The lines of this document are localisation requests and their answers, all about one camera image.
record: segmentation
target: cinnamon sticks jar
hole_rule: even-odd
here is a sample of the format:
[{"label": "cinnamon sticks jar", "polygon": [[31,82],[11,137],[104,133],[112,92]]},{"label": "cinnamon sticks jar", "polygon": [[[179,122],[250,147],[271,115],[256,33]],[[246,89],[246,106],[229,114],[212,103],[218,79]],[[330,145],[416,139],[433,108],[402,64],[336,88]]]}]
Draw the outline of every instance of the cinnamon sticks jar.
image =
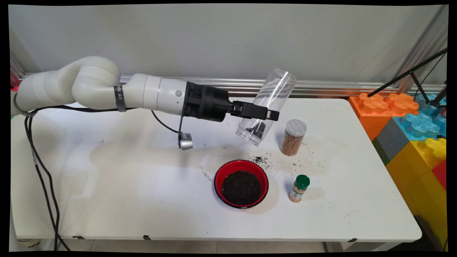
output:
[{"label": "cinnamon sticks jar", "polygon": [[286,124],[286,131],[281,143],[281,152],[288,156],[298,153],[306,133],[306,124],[298,119],[291,119]]}]

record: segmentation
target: glass jar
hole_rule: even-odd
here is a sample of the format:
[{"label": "glass jar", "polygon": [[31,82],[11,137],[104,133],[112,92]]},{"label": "glass jar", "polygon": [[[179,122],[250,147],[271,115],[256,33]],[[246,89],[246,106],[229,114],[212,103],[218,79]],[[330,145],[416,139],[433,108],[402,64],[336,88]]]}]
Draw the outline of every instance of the glass jar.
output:
[{"label": "glass jar", "polygon": [[289,199],[294,203],[300,202],[308,186],[309,177],[306,175],[298,175],[293,183],[292,190],[289,192]]},{"label": "glass jar", "polygon": [[291,119],[286,124],[280,150],[287,156],[294,156],[302,144],[307,130],[306,124],[298,119]]}]

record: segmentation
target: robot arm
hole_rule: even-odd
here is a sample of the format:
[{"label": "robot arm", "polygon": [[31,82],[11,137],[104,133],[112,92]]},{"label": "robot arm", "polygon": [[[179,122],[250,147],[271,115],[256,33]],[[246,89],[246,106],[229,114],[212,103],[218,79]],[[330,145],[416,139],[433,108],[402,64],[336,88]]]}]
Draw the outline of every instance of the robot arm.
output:
[{"label": "robot arm", "polygon": [[[27,77],[19,87],[16,103],[24,111],[74,102],[92,109],[113,109],[117,108],[114,87],[119,84],[120,77],[118,66],[111,60],[86,57],[60,70]],[[127,108],[181,115],[186,82],[135,74],[122,91]],[[13,106],[11,115],[15,116],[20,112]]]},{"label": "robot arm", "polygon": [[[221,122],[226,113],[242,118],[278,120],[279,112],[252,103],[229,101],[226,90],[212,86],[135,74],[119,87],[121,72],[109,59],[90,56],[60,70],[33,74],[19,87],[16,104],[23,111],[78,102],[91,109],[145,108]],[[11,116],[20,114],[11,97]]]}]

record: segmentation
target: white table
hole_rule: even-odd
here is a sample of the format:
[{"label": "white table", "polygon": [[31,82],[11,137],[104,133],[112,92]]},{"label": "white table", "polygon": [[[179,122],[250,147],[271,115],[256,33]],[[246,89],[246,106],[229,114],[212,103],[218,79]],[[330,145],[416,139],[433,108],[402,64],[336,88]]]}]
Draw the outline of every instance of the white table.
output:
[{"label": "white table", "polygon": [[[231,98],[252,101],[252,98]],[[158,112],[177,129],[179,117]],[[278,148],[285,124],[308,125],[296,156]],[[18,238],[53,238],[24,117],[11,121],[11,203]],[[144,109],[83,113],[48,109],[33,121],[33,139],[52,173],[63,238],[375,242],[386,250],[421,231],[349,103],[289,99],[259,147],[235,135],[241,118],[221,123],[185,117],[194,148]],[[259,205],[225,205],[213,188],[218,168],[263,156],[270,188]],[[300,203],[287,192],[295,177],[311,185]]]}]

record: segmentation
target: floor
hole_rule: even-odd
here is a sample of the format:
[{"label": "floor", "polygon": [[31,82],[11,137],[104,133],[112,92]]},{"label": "floor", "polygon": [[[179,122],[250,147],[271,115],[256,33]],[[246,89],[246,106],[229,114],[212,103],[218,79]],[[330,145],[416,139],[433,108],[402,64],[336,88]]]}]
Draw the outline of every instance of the floor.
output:
[{"label": "floor", "polygon": [[324,252],[321,242],[65,240],[72,251],[162,253]]}]

